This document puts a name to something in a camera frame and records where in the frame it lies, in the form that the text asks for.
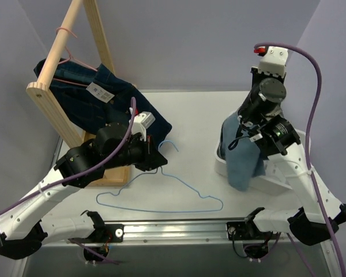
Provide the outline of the light blue wire hanger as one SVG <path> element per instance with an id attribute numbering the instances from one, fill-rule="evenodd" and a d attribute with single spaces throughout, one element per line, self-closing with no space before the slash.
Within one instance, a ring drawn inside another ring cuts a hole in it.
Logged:
<path id="1" fill-rule="evenodd" d="M 165 140 L 159 145 L 169 163 L 150 173 L 135 173 L 120 189 L 95 195 L 99 209 L 161 215 L 218 214 L 227 203 L 213 170 L 214 140 Z"/>

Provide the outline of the light blue denim skirt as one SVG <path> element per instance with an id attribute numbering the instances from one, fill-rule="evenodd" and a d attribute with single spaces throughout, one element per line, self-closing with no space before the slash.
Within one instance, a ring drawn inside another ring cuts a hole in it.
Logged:
<path id="1" fill-rule="evenodd" d="M 229 185 L 240 192 L 248 190 L 252 178 L 265 174 L 260 150 L 240 129 L 236 112 L 221 126 L 218 156 L 226 161 Z"/>

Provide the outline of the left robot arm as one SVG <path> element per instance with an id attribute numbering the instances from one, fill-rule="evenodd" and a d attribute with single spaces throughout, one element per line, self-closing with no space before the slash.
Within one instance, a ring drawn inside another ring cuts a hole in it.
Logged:
<path id="1" fill-rule="evenodd" d="M 48 174 L 21 200 L 0 212 L 0 255 L 19 260 L 43 245 L 63 239 L 102 242 L 110 232 L 96 211 L 73 218 L 46 219 L 64 199 L 104 177 L 107 169 L 133 165 L 151 171 L 168 163 L 158 145 L 165 135 L 153 135 L 140 123 L 133 129 L 111 123 L 95 138 L 69 149 Z"/>

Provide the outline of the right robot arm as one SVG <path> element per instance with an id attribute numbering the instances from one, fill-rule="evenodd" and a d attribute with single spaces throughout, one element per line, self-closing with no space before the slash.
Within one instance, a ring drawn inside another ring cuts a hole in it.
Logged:
<path id="1" fill-rule="evenodd" d="M 317 173 L 309 169 L 300 137 L 282 116 L 286 97 L 284 79 L 251 68 L 252 88 L 238 110 L 241 128 L 283 174 L 301 207 L 291 210 L 257 208 L 245 223 L 245 233 L 258 238 L 267 232 L 291 233 L 312 246 L 331 239 L 346 222 L 346 204 L 330 192 Z"/>

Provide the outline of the pink wire hanger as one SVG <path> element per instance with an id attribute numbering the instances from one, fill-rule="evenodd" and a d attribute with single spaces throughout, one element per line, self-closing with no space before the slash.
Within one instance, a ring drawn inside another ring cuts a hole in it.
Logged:
<path id="1" fill-rule="evenodd" d="M 67 32 L 67 34 L 71 35 L 72 37 L 74 37 L 74 38 L 76 38 L 76 39 L 78 38 L 78 36 L 77 36 L 73 31 L 71 31 L 71 30 L 68 29 L 68 28 L 64 28 L 64 27 L 58 27 L 58 28 L 56 29 L 55 33 L 58 34 L 58 32 L 59 32 L 60 30 Z M 80 67 L 82 67 L 82 68 L 84 68 L 84 69 L 88 69 L 88 70 L 91 70 L 91 71 L 93 71 L 93 72 L 97 72 L 97 69 L 94 68 L 93 66 L 88 65 L 87 63 L 85 63 L 85 62 L 83 62 L 83 61 L 77 59 L 77 58 L 72 54 L 72 52 L 70 51 L 70 49 L 68 48 L 67 43 L 65 43 L 65 51 L 66 51 L 68 57 L 65 58 L 65 59 L 63 59 L 63 60 L 61 60 L 61 61 L 59 61 L 59 63 L 58 63 L 59 65 L 64 64 L 64 63 L 68 63 L 68 62 L 72 62 L 72 63 L 77 64 L 78 66 L 80 66 Z"/>

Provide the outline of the dark blue denim skirt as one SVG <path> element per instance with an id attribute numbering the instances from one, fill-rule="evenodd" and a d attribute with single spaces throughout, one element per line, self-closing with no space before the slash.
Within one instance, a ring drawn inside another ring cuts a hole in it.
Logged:
<path id="1" fill-rule="evenodd" d="M 172 125 L 135 86 L 117 78 L 103 64 L 97 72 L 72 62 L 58 65 L 50 91 L 68 119 L 91 134 L 112 122 L 128 126 L 131 98 L 136 99 L 137 114 L 146 111 L 155 116 L 156 120 L 147 134 L 152 136 L 156 145 L 165 140 L 172 129 Z"/>

